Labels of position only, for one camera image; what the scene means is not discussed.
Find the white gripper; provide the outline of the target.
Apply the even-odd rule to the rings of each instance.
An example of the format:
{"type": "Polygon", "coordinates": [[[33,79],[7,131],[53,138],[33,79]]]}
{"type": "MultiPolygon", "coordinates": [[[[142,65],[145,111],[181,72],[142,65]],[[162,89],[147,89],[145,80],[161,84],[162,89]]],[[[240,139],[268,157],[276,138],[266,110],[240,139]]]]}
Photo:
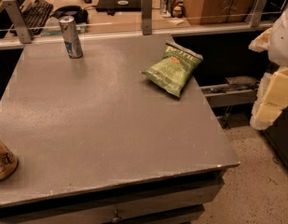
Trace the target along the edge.
{"type": "MultiPolygon", "coordinates": [[[[268,58],[279,66],[288,66],[288,8],[268,28],[251,41],[249,49],[268,50],[268,58]]],[[[288,67],[280,67],[273,74],[265,73],[260,80],[252,109],[250,125],[256,130],[271,126],[288,106],[288,67]]]]}

